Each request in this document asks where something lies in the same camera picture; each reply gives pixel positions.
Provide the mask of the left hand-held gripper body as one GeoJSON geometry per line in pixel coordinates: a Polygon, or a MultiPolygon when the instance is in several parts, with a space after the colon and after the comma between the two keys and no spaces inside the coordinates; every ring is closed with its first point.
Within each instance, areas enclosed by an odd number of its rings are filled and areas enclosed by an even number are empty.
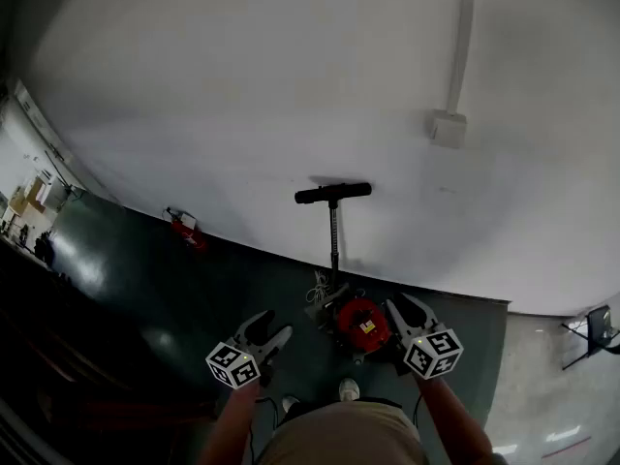
{"type": "Polygon", "coordinates": [[[213,377],[229,388],[243,388],[262,376],[262,369],[281,351],[269,341],[257,345],[237,335],[219,342],[206,356],[205,362],[213,377]]]}

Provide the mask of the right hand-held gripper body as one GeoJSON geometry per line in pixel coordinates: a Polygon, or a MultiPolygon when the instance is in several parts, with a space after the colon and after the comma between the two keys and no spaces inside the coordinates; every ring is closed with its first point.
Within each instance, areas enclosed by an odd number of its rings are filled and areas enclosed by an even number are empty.
{"type": "Polygon", "coordinates": [[[451,328],[413,337],[406,345],[404,365],[424,380],[451,372],[464,348],[451,328]]]}

